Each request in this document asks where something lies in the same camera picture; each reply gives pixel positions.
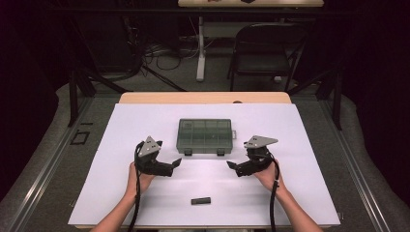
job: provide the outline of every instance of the white table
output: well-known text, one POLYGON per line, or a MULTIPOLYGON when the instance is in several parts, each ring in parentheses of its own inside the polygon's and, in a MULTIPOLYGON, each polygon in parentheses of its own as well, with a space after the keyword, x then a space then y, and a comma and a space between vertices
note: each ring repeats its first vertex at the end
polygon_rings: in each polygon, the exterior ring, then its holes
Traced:
MULTIPOLYGON (((95 155, 83 190, 69 224, 96 225, 122 197, 128 166, 137 143, 151 135, 163 144, 158 160, 173 162, 183 158, 173 176, 156 177, 141 198, 136 220, 138 228, 268 228, 270 193, 253 176, 236 176, 226 161, 248 160, 243 142, 253 135, 278 139, 268 149, 279 160, 287 187, 308 214, 321 226, 339 225, 337 212, 327 190, 302 120, 294 104, 285 103, 190 103, 197 97, 212 102, 247 102, 259 93, 182 93, 159 94, 165 103, 133 102, 130 94, 121 99, 111 115, 95 155), (229 118, 237 132, 229 155, 178 154, 176 139, 180 118, 229 118), (209 196, 210 205, 192 206, 192 198, 209 196)), ((150 99, 152 93, 142 94, 150 99)), ((283 93, 263 93, 282 98, 283 93)), ((127 226, 132 217, 124 221, 127 226)), ((289 220, 277 202, 277 226, 289 220)))
MULTIPOLYGON (((179 0, 180 7, 187 8, 313 8, 322 7, 323 0, 255 0, 252 3, 245 3, 241 0, 179 0)), ((196 72, 196 80, 203 81, 205 77, 205 49, 204 49, 204 21, 199 18, 198 28, 199 38, 199 58, 196 72)))

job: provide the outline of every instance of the person's arm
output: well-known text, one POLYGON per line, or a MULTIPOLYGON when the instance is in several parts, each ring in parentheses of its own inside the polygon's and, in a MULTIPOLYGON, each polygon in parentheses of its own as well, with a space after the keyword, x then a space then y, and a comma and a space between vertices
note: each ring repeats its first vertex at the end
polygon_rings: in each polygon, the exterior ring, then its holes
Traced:
MULTIPOLYGON (((153 175, 141 174, 139 176, 139 182, 141 186, 141 193, 144 192, 151 184, 154 179, 153 175)), ((135 203, 136 196, 136 171, 135 165, 130 164, 129 179, 127 183, 126 192, 118 204, 112 209, 112 211, 105 216, 96 227, 91 231, 118 231, 126 218, 127 214, 130 212, 133 204, 135 203)))
MULTIPOLYGON (((259 179, 260 183, 269 191, 272 191, 275 180, 275 164, 272 162, 269 167, 263 171, 256 172, 253 175, 259 179)), ((299 203, 295 200, 292 193, 286 188, 281 174, 279 175, 279 183, 277 188, 276 198, 286 212, 287 217, 292 224, 295 232, 316 232, 323 231, 317 223, 302 209, 299 203)))

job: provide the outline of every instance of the chair back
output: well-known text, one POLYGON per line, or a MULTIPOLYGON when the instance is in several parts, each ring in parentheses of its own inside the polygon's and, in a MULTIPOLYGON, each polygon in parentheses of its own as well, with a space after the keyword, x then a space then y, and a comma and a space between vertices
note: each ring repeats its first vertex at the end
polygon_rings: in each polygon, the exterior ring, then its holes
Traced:
POLYGON ((307 36, 305 27, 298 23, 256 23, 242 28, 236 44, 299 44, 307 36))

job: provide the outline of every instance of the gray plastic case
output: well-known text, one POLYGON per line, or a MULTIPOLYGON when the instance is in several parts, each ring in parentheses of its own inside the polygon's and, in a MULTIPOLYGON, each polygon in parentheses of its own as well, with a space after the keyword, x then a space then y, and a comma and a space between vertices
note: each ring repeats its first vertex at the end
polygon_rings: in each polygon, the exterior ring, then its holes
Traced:
POLYGON ((232 151, 230 119, 180 119, 177 139, 180 154, 217 154, 232 151))

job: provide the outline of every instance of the wrist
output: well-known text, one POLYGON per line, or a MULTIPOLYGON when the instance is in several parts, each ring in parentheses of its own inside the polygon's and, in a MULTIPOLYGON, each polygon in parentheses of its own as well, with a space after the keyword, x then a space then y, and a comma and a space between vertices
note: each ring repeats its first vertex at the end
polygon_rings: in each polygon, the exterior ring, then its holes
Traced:
POLYGON ((286 200, 286 198, 289 198, 292 195, 292 193, 287 190, 285 187, 279 186, 277 188, 277 199, 279 202, 282 202, 286 200))
POLYGON ((127 189, 126 192, 124 193, 124 197, 136 197, 136 189, 127 189))
POLYGON ((124 196, 122 198, 122 201, 133 203, 133 202, 135 202, 135 197, 136 197, 135 194, 126 193, 126 194, 124 194, 124 196))

